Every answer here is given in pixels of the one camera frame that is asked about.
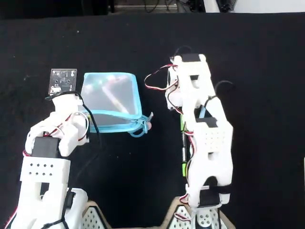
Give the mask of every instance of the black circuit board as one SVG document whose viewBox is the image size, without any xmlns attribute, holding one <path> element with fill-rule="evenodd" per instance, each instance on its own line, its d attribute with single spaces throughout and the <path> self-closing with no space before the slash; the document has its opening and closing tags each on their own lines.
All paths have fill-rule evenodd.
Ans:
<svg viewBox="0 0 305 229">
<path fill-rule="evenodd" d="M 75 91 L 77 69 L 51 69 L 48 94 Z"/>
</svg>

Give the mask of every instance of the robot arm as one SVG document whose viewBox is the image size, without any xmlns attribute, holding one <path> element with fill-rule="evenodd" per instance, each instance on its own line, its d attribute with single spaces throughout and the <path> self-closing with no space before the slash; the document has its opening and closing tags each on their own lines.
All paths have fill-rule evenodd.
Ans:
<svg viewBox="0 0 305 229">
<path fill-rule="evenodd" d="M 228 192 L 219 193 L 219 189 L 212 186 L 231 184 L 233 128 L 215 95 L 204 55 L 175 56 L 168 74 L 168 85 L 174 85 L 165 92 L 168 108 L 182 114 L 182 123 L 195 144 L 195 152 L 186 168 L 187 203 L 192 208 L 218 208 L 230 198 Z M 216 178 L 216 183 L 211 182 L 211 177 Z"/>
<path fill-rule="evenodd" d="M 64 201 L 70 173 L 69 156 L 76 146 L 89 142 L 87 115 L 79 111 L 83 104 L 75 94 L 53 98 L 55 112 L 34 125 L 25 144 L 21 169 L 21 189 L 17 215 L 11 229 L 41 229 L 62 221 Z M 41 198 L 41 184 L 49 189 Z M 73 188 L 70 210 L 65 222 L 70 229 L 81 223 L 81 214 L 88 201 L 85 191 Z M 63 223 L 54 223 L 52 229 L 63 229 Z"/>
</svg>

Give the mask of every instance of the black table surface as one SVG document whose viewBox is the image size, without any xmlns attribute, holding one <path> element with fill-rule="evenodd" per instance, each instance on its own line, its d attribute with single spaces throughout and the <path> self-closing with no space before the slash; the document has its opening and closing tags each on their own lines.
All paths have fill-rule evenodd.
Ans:
<svg viewBox="0 0 305 229">
<path fill-rule="evenodd" d="M 113 227 L 161 224 L 184 193 L 179 116 L 146 74 L 169 63 L 181 45 L 203 53 L 234 127 L 230 203 L 237 228 L 304 228 L 305 14 L 158 14 L 0 22 L 0 200 L 4 222 L 20 191 L 22 150 L 30 127 L 49 116 L 51 68 L 137 76 L 142 109 L 154 112 L 141 138 L 104 134 L 106 150 L 81 175 Z M 166 72 L 150 81 L 159 86 Z M 71 156 L 70 180 L 98 151 L 97 138 Z"/>
</svg>

